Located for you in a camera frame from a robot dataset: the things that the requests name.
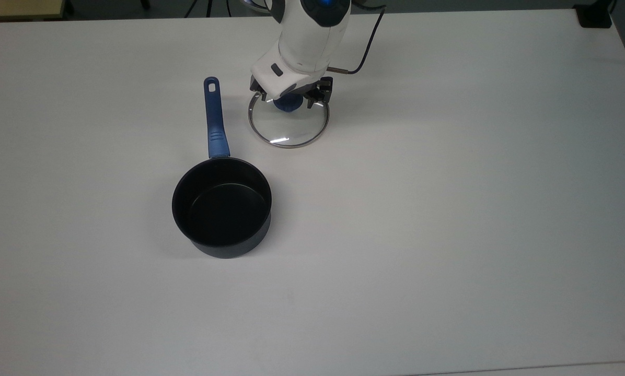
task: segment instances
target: saucepan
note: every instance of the saucepan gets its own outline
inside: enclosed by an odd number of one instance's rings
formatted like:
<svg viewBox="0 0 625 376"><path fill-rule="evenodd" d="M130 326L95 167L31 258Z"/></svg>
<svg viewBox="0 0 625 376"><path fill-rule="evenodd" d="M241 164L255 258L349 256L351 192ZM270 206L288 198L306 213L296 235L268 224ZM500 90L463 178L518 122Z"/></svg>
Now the saucepan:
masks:
<svg viewBox="0 0 625 376"><path fill-rule="evenodd" d="M208 157L180 179L173 218L196 248L220 259L250 252L270 225L269 182L255 166L232 158L224 132L219 79L203 82Z"/></svg>

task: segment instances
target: table surface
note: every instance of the table surface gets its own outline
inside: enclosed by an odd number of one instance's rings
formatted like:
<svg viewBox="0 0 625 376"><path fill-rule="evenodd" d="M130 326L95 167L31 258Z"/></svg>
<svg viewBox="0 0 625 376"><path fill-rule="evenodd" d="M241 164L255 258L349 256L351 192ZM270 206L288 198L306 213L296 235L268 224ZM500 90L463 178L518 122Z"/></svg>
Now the table surface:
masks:
<svg viewBox="0 0 625 376"><path fill-rule="evenodd" d="M625 376L625 362L567 367L538 367L478 371L464 376Z"/></svg>
<svg viewBox="0 0 625 376"><path fill-rule="evenodd" d="M332 64L353 68L375 15ZM248 125L271 19L0 24L0 374L348 376L625 361L625 50L573 10L387 15L326 133ZM249 254L171 216L203 79L263 171Z"/></svg>
<svg viewBox="0 0 625 376"><path fill-rule="evenodd" d="M0 19L62 17L64 0L0 0Z"/></svg>

